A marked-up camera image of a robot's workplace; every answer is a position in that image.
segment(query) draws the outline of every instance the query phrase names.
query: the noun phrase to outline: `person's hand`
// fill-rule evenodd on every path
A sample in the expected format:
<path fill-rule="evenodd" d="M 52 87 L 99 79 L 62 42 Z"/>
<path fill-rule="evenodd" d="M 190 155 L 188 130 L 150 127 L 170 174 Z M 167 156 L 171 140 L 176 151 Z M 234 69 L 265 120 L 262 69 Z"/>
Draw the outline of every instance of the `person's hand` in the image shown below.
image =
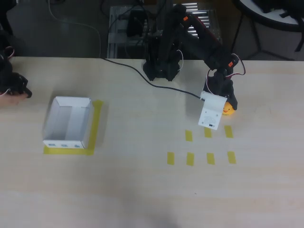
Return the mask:
<path fill-rule="evenodd" d="M 19 102 L 25 100 L 27 97 L 28 95 L 26 93 L 24 94 L 14 93 L 13 95 L 10 94 L 0 95 L 0 107 L 18 105 Z"/>

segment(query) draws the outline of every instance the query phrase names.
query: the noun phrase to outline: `metal rack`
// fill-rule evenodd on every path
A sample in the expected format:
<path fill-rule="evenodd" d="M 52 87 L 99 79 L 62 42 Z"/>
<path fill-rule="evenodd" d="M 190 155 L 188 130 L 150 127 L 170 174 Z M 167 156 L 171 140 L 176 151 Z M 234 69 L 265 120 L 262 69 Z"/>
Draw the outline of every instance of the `metal rack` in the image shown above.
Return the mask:
<path fill-rule="evenodd" d="M 185 3 L 183 4 L 187 7 L 187 12 L 192 12 L 196 14 L 199 19 L 205 24 L 205 26 L 214 34 L 214 36 L 222 42 L 221 33 L 219 29 L 219 23 L 217 20 L 217 15 L 212 7 L 212 4 L 209 3 Z M 156 12 L 155 6 L 144 6 L 145 9 Z M 123 14 L 129 10 L 131 6 L 112 6 L 110 8 L 110 20 L 109 26 L 118 18 L 119 15 Z M 142 10 L 140 6 L 134 7 L 134 10 Z M 128 24 L 130 12 L 126 13 L 120 20 L 117 20 L 111 27 L 108 37 L 108 49 L 107 49 L 107 58 L 119 58 L 119 49 L 124 49 L 127 53 L 127 48 L 131 47 L 140 47 L 142 45 L 142 38 L 133 37 L 128 38 L 126 35 L 126 29 Z M 147 22 L 144 24 L 143 34 L 147 31 Z M 189 33 L 194 36 L 197 36 L 196 31 L 193 27 L 189 28 Z"/>

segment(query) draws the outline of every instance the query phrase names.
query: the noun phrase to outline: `floor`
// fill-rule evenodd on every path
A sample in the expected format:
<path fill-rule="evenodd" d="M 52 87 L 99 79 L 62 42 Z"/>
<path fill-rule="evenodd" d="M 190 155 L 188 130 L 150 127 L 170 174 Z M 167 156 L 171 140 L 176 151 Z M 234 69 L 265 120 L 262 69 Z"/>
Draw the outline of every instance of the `floor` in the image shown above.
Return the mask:
<path fill-rule="evenodd" d="M 101 35 L 101 56 L 106 57 L 108 19 L 101 14 L 100 0 L 66 0 L 63 4 L 51 6 L 57 18 L 91 25 Z M 133 0 L 106 0 L 104 11 L 108 14 L 110 5 L 132 4 Z M 230 48 L 238 26 L 240 13 L 229 0 L 214 0 L 221 28 L 223 44 Z M 20 4 L 8 12 L 14 35 L 11 43 L 18 56 L 31 57 L 98 57 L 99 38 L 95 30 L 61 23 L 54 20 L 46 0 L 20 0 Z M 282 32 L 257 25 L 262 46 L 280 55 L 304 60 L 303 51 L 294 49 L 301 34 Z M 256 50 L 249 21 L 242 25 L 235 52 L 246 57 Z M 258 55 L 254 60 L 277 60 L 275 57 Z"/>

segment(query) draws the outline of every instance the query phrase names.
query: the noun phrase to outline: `yellow tape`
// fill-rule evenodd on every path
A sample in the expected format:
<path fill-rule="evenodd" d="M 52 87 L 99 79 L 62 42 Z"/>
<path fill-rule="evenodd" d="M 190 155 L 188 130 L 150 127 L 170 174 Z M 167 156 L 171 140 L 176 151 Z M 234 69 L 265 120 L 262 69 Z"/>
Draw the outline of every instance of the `yellow tape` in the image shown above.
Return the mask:
<path fill-rule="evenodd" d="M 226 125 L 225 127 L 225 133 L 227 138 L 233 138 L 232 128 L 229 125 Z"/>
<path fill-rule="evenodd" d="M 167 153 L 167 164 L 174 165 L 174 153 L 173 152 Z"/>
<path fill-rule="evenodd" d="M 210 165 L 215 165 L 214 154 L 207 153 L 207 163 Z"/>
<path fill-rule="evenodd" d="M 192 142 L 192 131 L 186 130 L 186 141 Z"/>
<path fill-rule="evenodd" d="M 95 142 L 98 131 L 99 116 L 103 102 L 100 100 L 93 101 L 94 114 L 91 127 L 90 139 L 87 149 L 63 149 L 63 148 L 49 148 L 44 147 L 44 154 L 73 154 L 73 155 L 93 155 L 95 149 Z"/>
<path fill-rule="evenodd" d="M 187 165 L 190 165 L 190 166 L 194 166 L 194 154 L 193 153 L 187 153 L 187 162 L 186 162 Z"/>
<path fill-rule="evenodd" d="M 212 133 L 211 133 L 211 129 L 205 127 L 205 137 L 206 138 L 212 138 Z"/>
<path fill-rule="evenodd" d="M 236 156 L 235 156 L 233 151 L 228 151 L 227 155 L 228 155 L 228 161 L 229 161 L 230 164 L 236 164 L 237 163 Z"/>

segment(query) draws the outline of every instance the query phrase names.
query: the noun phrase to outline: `black robotic arm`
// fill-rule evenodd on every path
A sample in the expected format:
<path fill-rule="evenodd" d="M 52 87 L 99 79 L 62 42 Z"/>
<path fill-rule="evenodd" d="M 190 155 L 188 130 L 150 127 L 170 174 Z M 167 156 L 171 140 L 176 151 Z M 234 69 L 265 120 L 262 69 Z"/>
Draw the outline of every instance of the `black robotic arm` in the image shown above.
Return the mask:
<path fill-rule="evenodd" d="M 194 27 L 198 37 L 187 31 L 190 26 Z M 149 38 L 148 55 L 143 66 L 147 77 L 151 81 L 156 77 L 172 81 L 180 68 L 180 54 L 177 52 L 180 45 L 204 60 L 211 70 L 217 70 L 213 77 L 208 77 L 208 86 L 205 83 L 203 90 L 226 97 L 236 110 L 238 102 L 229 75 L 233 73 L 238 57 L 226 50 L 194 14 L 186 12 L 183 5 L 175 5 L 167 14 L 161 36 Z"/>

